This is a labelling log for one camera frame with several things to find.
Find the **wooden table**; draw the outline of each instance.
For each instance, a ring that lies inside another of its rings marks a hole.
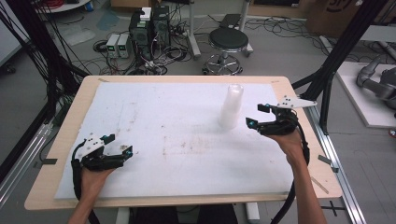
[[[285,77],[210,77],[210,76],[164,76],[164,77],[125,77],[125,76],[91,76],[85,77],[78,94],[70,107],[64,123],[49,151],[48,158],[58,159],[54,165],[43,165],[41,171],[26,199],[28,210],[74,208],[77,200],[55,200],[54,195],[62,178],[64,165],[70,148],[76,141],[78,129],[84,120],[96,88],[101,82],[157,82],[157,83],[262,83],[271,84],[276,98],[284,95],[295,96],[294,90]],[[318,160],[324,156],[322,147],[301,108],[296,109],[299,121],[304,128],[306,140],[311,149],[309,171],[314,189],[319,198],[341,197],[342,191],[331,167]],[[148,205],[182,205],[203,203],[246,203],[259,201],[285,200],[287,195],[244,194],[244,195],[209,195],[209,196],[175,196],[151,198],[115,198],[99,199],[97,207],[124,207]]]

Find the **white paper sheet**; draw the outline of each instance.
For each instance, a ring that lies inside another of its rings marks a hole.
[[[225,132],[218,118],[229,84],[102,83],[68,161],[90,133],[114,133],[105,154],[133,146],[134,156],[110,175],[101,197],[285,193],[292,181],[285,155],[245,123],[245,117],[275,119],[257,111],[257,104],[277,103],[274,91],[241,84],[241,116]],[[75,198],[70,162],[55,198]]]

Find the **white cup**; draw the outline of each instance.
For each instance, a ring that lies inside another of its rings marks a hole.
[[[244,87],[239,84],[231,84],[228,87],[227,96],[221,107],[219,125],[224,130],[231,130],[236,127],[241,110]]]

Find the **black box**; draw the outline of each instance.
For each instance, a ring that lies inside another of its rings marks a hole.
[[[140,56],[148,61],[152,60],[152,41],[153,41],[153,28],[152,21],[141,21],[140,20],[141,10],[134,12],[129,25],[129,34],[132,39],[132,47],[136,59],[140,59]]]
[[[169,26],[169,6],[153,7],[152,22],[157,48],[164,49],[171,45]]]
[[[254,0],[256,5],[297,7],[300,0]]]

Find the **metal stool leg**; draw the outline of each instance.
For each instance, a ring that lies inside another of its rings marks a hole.
[[[234,56],[231,56],[228,52],[223,51],[221,55],[214,54],[210,56],[206,60],[205,68],[203,69],[203,71],[205,75],[210,72],[221,76],[233,76],[241,73],[242,67],[240,66],[239,61]]]

